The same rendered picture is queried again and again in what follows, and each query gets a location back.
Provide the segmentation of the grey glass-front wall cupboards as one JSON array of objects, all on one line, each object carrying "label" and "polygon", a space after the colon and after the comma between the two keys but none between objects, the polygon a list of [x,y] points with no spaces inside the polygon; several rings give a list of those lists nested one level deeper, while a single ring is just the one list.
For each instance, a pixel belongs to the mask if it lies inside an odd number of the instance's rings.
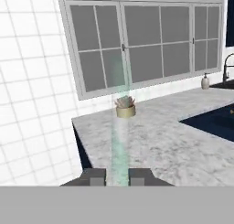
[{"label": "grey glass-front wall cupboards", "polygon": [[82,100],[221,68],[223,0],[58,0]]}]

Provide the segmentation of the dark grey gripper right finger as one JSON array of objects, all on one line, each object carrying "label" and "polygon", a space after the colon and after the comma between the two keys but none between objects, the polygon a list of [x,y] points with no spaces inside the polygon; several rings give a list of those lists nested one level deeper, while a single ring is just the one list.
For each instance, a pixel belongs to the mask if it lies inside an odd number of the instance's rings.
[{"label": "dark grey gripper right finger", "polygon": [[130,187],[171,187],[172,184],[156,178],[150,168],[130,168],[128,170]]}]

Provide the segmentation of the white soap dispenser bottle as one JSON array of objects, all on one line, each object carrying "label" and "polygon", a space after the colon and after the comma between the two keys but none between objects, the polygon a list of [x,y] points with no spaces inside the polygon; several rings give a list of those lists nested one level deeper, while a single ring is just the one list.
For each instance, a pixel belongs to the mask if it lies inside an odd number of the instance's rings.
[{"label": "white soap dispenser bottle", "polygon": [[201,88],[203,90],[207,90],[209,88],[209,78],[207,77],[207,74],[204,74],[204,77],[201,80]]}]

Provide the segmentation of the succulent in beige pot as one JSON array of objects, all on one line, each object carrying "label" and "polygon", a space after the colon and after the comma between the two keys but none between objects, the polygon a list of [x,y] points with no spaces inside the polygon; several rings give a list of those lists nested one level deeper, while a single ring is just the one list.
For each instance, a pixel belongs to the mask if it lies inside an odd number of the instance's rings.
[{"label": "succulent in beige pot", "polygon": [[131,96],[123,96],[115,102],[116,113],[119,118],[130,118],[136,114],[134,99]]}]

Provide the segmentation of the translucent green straw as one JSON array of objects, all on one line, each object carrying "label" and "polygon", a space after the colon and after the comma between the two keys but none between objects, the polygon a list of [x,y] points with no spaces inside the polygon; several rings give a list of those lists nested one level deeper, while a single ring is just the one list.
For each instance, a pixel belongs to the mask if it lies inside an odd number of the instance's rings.
[{"label": "translucent green straw", "polygon": [[[124,87],[121,87],[121,84],[124,82],[121,56],[115,55],[112,61],[112,78],[115,85],[115,93],[112,95],[112,106],[116,107],[117,99],[127,94],[127,91]],[[127,187],[129,182],[128,123],[127,119],[119,118],[117,112],[114,113],[112,117],[112,184],[119,187]]]}]

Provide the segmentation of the black sink tap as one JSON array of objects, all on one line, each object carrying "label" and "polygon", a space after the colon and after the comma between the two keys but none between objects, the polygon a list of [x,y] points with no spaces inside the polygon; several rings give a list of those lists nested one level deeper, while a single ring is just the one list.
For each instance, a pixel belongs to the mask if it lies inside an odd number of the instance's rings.
[{"label": "black sink tap", "polygon": [[230,57],[234,56],[234,53],[230,53],[227,55],[227,57],[225,58],[225,61],[224,61],[224,69],[223,69],[223,77],[222,77],[222,81],[223,83],[226,83],[227,79],[229,78],[229,73],[227,72],[227,68],[234,68],[234,65],[228,65],[227,62],[228,62],[228,59]]}]

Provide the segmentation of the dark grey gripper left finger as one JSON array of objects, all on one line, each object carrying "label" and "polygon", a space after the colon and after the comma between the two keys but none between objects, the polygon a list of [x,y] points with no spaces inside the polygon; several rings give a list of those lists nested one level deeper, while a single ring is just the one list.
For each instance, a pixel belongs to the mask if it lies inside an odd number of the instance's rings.
[{"label": "dark grey gripper left finger", "polygon": [[64,187],[105,187],[106,169],[105,168],[86,168],[80,177],[75,178],[65,184]]}]

